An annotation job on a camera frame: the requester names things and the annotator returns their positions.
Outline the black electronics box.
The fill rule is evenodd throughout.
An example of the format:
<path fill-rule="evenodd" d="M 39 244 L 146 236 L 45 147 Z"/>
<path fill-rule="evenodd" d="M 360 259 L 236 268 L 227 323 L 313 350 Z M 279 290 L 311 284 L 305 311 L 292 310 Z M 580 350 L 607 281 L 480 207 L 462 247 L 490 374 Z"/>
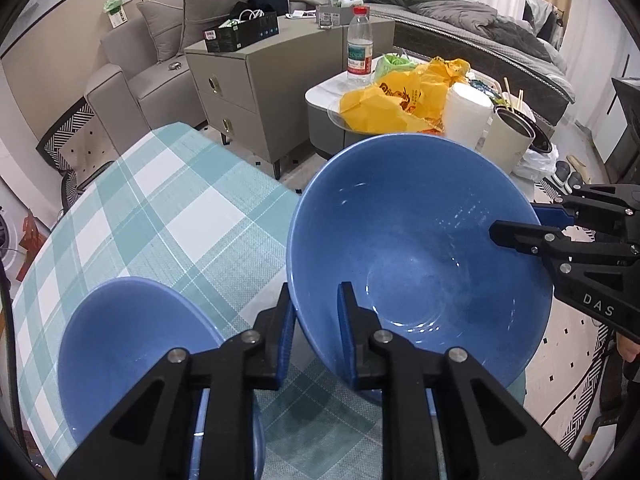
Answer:
<path fill-rule="evenodd" d="M 277 36 L 278 33 L 277 13 L 269 12 L 257 18 L 206 30 L 204 41 L 208 53 L 229 53 Z"/>

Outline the grey blanket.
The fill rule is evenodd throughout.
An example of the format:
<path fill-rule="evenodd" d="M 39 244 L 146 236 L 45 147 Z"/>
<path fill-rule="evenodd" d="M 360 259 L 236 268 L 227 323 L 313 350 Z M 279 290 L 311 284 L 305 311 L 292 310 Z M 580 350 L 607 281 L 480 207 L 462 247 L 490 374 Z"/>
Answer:
<path fill-rule="evenodd" d="M 565 77 L 562 56 L 548 42 L 538 38 L 529 24 L 500 14 L 492 6 L 468 0 L 364 0 L 382 6 L 399 6 L 407 12 L 426 18 L 430 24 L 442 23 L 446 28 L 460 29 L 465 35 L 480 38 L 483 48 L 505 54 L 513 50 L 518 62 L 530 64 L 533 70 L 552 81 L 574 101 L 575 91 Z"/>

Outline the teal plaid tablecloth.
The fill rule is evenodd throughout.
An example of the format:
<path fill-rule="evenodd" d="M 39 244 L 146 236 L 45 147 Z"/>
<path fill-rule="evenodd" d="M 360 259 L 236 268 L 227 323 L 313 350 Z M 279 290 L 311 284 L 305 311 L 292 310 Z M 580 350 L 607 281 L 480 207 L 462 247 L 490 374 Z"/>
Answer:
<path fill-rule="evenodd" d="M 81 300 L 142 276 L 180 292 L 225 336 L 277 301 L 296 194 L 180 125 L 148 133 L 53 229 L 13 303 L 18 392 L 47 465 L 73 452 L 58 394 L 58 352 Z M 344 387 L 302 333 L 283 387 L 258 398 L 268 479 L 377 479 L 382 414 Z"/>

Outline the round coffee table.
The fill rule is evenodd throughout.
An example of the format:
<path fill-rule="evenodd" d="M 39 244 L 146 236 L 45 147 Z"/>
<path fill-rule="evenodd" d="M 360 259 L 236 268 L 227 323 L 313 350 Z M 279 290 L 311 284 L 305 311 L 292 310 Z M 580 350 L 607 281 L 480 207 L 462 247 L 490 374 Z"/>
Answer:
<path fill-rule="evenodd" d="M 392 70 L 413 70 L 422 63 L 427 62 L 420 62 L 413 58 L 402 58 L 394 54 L 379 56 L 374 60 L 370 84 L 378 81 Z M 306 92 L 305 99 L 312 112 L 318 116 L 326 116 L 326 121 L 337 134 L 349 134 L 357 139 L 364 136 L 379 136 L 379 134 L 364 134 L 350 130 L 338 114 L 341 97 L 352 90 L 361 88 L 363 87 L 356 87 L 352 84 L 347 77 L 346 70 L 344 70 L 344 72 L 316 84 Z"/>

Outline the black white patterned chair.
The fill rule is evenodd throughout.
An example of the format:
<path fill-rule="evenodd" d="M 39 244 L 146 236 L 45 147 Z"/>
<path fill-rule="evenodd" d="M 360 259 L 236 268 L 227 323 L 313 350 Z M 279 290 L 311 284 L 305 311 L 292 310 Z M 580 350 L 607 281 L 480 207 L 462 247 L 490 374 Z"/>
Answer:
<path fill-rule="evenodd" d="M 40 139 L 36 150 L 62 178 L 64 214 L 86 188 L 118 159 L 110 138 L 85 98 L 80 98 L 58 118 Z"/>

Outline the white paper towel roll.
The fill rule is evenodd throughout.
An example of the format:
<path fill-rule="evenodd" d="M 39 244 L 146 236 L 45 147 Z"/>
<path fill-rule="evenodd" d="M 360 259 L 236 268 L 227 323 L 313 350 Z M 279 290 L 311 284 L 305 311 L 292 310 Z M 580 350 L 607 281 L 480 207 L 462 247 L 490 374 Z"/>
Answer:
<path fill-rule="evenodd" d="M 456 82 L 448 90 L 442 112 L 446 138 L 474 150 L 493 109 L 494 104 L 485 93 L 469 84 Z"/>

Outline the yellow plastic bag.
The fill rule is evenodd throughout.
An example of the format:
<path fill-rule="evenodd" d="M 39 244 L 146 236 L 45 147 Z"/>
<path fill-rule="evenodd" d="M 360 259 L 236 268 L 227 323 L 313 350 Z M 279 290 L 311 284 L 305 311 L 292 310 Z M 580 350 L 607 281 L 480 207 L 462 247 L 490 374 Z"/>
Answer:
<path fill-rule="evenodd" d="M 392 70 L 373 84 L 342 96 L 338 114 L 350 130 L 359 133 L 442 136 L 448 91 L 457 82 L 465 84 L 470 69 L 462 58 L 433 58 L 413 70 Z"/>

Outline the grey sofa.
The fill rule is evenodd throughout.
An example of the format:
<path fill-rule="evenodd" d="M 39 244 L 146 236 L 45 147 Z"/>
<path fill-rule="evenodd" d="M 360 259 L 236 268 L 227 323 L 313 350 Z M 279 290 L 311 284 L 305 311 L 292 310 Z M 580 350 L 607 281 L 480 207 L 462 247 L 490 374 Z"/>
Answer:
<path fill-rule="evenodd" d="M 140 15 L 101 39 L 107 63 L 89 78 L 85 98 L 122 153 L 153 129 L 206 122 L 186 48 L 248 0 L 139 0 Z"/>

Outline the grey side cabinet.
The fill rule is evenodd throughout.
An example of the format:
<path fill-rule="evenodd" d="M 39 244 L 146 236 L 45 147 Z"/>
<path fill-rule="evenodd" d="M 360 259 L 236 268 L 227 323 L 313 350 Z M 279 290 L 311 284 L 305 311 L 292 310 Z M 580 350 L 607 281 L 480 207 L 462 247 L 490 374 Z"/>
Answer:
<path fill-rule="evenodd" d="M 281 177 L 281 162 L 309 140 L 305 93 L 347 68 L 348 27 L 280 18 L 279 33 L 230 53 L 204 41 L 186 60 L 208 124 Z"/>

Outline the large blue bowl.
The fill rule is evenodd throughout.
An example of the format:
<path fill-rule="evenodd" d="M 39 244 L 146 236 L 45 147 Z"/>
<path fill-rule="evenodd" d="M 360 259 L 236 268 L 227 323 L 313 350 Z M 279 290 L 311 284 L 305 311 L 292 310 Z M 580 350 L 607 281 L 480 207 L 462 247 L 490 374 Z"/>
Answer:
<path fill-rule="evenodd" d="M 346 379 L 342 283 L 383 328 L 420 349 L 468 350 L 501 385 L 522 377 L 548 324 L 552 284 L 535 257 L 496 245 L 496 221 L 533 206 L 492 162 L 424 133 L 371 136 L 309 182 L 286 248 L 288 289 L 319 360 Z"/>

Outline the beige cylindrical bin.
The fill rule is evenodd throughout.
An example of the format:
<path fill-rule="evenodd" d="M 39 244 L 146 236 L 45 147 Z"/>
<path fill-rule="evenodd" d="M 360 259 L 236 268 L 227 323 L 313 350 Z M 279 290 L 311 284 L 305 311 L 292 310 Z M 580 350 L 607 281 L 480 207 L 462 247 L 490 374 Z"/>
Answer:
<path fill-rule="evenodd" d="M 533 143 L 534 137 L 535 131 L 523 117 L 510 108 L 497 106 L 492 113 L 480 154 L 510 174 Z"/>

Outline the plastic water bottle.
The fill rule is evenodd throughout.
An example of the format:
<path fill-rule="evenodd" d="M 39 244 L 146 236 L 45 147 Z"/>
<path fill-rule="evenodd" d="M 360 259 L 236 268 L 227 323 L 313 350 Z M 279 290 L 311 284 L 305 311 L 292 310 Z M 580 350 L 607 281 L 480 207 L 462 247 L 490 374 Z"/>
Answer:
<path fill-rule="evenodd" d="M 347 77 L 356 87 L 370 84 L 373 58 L 373 32 L 366 6 L 355 6 L 348 25 L 346 55 Z"/>

